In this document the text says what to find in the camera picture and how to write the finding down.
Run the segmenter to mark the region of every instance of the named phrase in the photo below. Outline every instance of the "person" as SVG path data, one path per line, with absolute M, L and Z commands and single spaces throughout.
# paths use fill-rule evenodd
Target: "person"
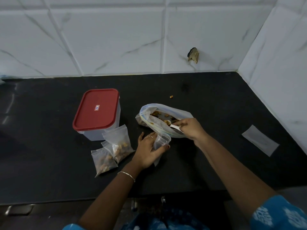
M 175 125 L 204 153 L 232 199 L 250 220 L 251 229 L 307 229 L 306 216 L 301 209 L 287 202 L 240 163 L 207 134 L 195 118 L 180 120 Z M 78 224 L 67 225 L 64 230 L 113 229 L 134 180 L 143 169 L 148 168 L 170 148 L 165 145 L 152 151 L 157 133 L 153 132 L 144 139 L 143 136 L 144 133 L 138 138 L 138 148 L 131 162 L 97 197 Z M 164 214 L 166 217 L 163 220 L 140 214 L 122 229 L 208 229 L 188 212 L 172 209 Z

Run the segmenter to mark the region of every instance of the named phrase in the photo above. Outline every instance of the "white plastic spoon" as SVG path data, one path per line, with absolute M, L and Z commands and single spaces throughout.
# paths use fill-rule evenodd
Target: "white plastic spoon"
M 167 120 L 167 125 L 168 125 L 169 127 L 172 127 L 172 128 L 175 128 L 175 129 L 181 131 L 180 128 L 179 128 L 178 126 L 173 125 L 172 122 L 169 121 L 169 120 Z

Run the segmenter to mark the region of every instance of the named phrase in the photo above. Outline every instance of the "silver bracelet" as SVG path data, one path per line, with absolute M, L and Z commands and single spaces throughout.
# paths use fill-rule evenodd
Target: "silver bracelet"
M 130 174 L 128 174 L 128 173 L 126 173 L 126 172 L 124 172 L 124 171 L 119 171 L 117 174 L 119 174 L 119 173 L 127 174 L 128 176 L 130 176 L 130 177 L 133 179 L 133 182 L 135 182 L 135 179 L 134 179 Z

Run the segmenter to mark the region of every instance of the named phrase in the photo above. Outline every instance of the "person's right arm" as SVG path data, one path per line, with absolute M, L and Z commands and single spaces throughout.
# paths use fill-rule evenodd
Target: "person's right arm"
M 183 133 L 202 150 L 245 217 L 249 219 L 258 207 L 270 197 L 277 195 L 219 142 L 209 136 L 195 118 L 183 119 L 174 125 L 180 126 Z

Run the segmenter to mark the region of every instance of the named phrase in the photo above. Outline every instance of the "container with red lid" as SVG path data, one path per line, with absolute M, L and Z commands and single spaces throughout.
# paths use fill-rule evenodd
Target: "container with red lid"
M 91 89 L 83 95 L 72 127 L 91 141 L 104 140 L 102 133 L 117 128 L 119 116 L 116 89 Z

